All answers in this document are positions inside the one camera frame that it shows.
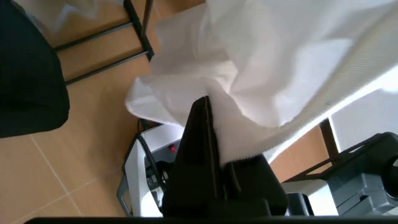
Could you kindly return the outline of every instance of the tiled floor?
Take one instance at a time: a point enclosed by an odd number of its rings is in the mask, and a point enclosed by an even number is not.
[[[133,0],[142,17],[145,0]],[[155,0],[148,36],[159,45],[154,24],[201,1]],[[124,9],[100,1],[97,20],[74,14],[63,28],[45,33],[52,46],[127,21]],[[140,48],[131,27],[59,53],[65,79],[125,57]],[[124,107],[134,77],[150,72],[145,56],[68,86],[70,117],[47,133],[0,139],[0,223],[45,216],[123,216],[116,198],[121,165],[136,130]],[[310,131],[272,164],[279,180],[328,157],[319,128]]]

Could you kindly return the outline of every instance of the metal bar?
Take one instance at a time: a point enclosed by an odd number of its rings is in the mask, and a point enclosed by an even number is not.
[[[129,15],[129,18],[132,22],[132,26],[134,27],[134,30],[136,30],[136,33],[138,35],[138,39],[141,42],[142,48],[144,51],[147,51],[147,58],[148,60],[151,60],[151,58],[154,56],[154,50],[150,46],[149,40],[146,35],[141,36],[141,22],[137,16],[137,12],[134,9],[134,6],[131,3],[131,0],[124,0],[123,1],[123,6],[124,9],[126,10],[127,14]]]
[[[142,22],[142,30],[141,30],[141,37],[145,36],[147,33],[149,18],[150,18],[150,11],[152,9],[152,5],[154,0],[147,0],[145,2],[145,10],[144,10],[144,20]]]
[[[131,24],[132,24],[131,21],[125,22],[125,23],[123,23],[123,24],[114,26],[114,27],[109,28],[109,29],[107,29],[107,30],[102,30],[102,31],[99,31],[99,32],[97,32],[97,33],[95,33],[95,34],[88,35],[87,37],[83,37],[83,38],[80,38],[80,39],[77,39],[77,40],[73,40],[73,41],[71,41],[71,42],[69,42],[69,43],[60,45],[60,46],[58,46],[58,47],[54,47],[53,49],[54,49],[55,51],[65,50],[65,49],[67,49],[67,48],[69,48],[69,47],[73,47],[73,46],[75,46],[75,45],[81,44],[81,43],[83,43],[83,42],[85,42],[85,41],[87,41],[87,40],[91,40],[91,39],[94,39],[94,38],[96,38],[96,37],[100,37],[100,36],[102,36],[102,35],[108,34],[108,33],[110,33],[110,32],[113,32],[113,31],[116,31],[116,30],[125,28],[125,27],[127,27],[127,26],[129,26],[129,25],[131,25]]]
[[[101,67],[101,68],[97,68],[97,69],[92,70],[92,71],[90,71],[90,72],[88,72],[88,73],[86,73],[86,74],[80,75],[80,76],[78,76],[78,77],[76,77],[76,78],[72,78],[71,80],[67,80],[67,81],[65,81],[65,84],[66,84],[66,85],[70,85],[70,84],[75,83],[75,82],[77,82],[77,81],[79,81],[79,80],[82,80],[82,79],[84,79],[84,78],[88,78],[88,77],[90,77],[90,76],[92,76],[92,75],[95,75],[95,74],[97,74],[97,73],[99,73],[99,72],[102,72],[102,71],[105,71],[105,70],[107,70],[107,69],[109,69],[109,68],[113,68],[113,67],[115,67],[115,66],[117,66],[117,65],[120,65],[121,63],[127,62],[128,60],[131,60],[131,59],[140,57],[141,55],[144,55],[144,54],[148,54],[148,51],[144,50],[144,51],[142,51],[142,52],[139,52],[139,53],[137,53],[137,54],[130,55],[130,56],[128,56],[128,57],[126,57],[126,58],[123,58],[123,59],[121,59],[121,60],[117,60],[117,61],[115,61],[115,62],[113,62],[113,63],[111,63],[111,64],[109,64],[109,65],[105,65],[105,66],[103,66],[103,67]]]

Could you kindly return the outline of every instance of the white cloth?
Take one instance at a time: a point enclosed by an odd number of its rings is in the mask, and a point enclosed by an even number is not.
[[[161,53],[126,106],[183,126],[209,95],[221,163],[264,151],[272,161],[380,87],[398,62],[397,3],[207,0],[156,27]]]

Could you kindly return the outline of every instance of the red light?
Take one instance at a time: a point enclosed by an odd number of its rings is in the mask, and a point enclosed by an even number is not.
[[[174,145],[170,146],[170,151],[171,152],[177,152],[177,148]]]

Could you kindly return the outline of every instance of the black fabric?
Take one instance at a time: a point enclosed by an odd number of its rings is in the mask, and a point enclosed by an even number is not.
[[[0,0],[0,138],[59,128],[68,112],[57,54],[24,13]]]

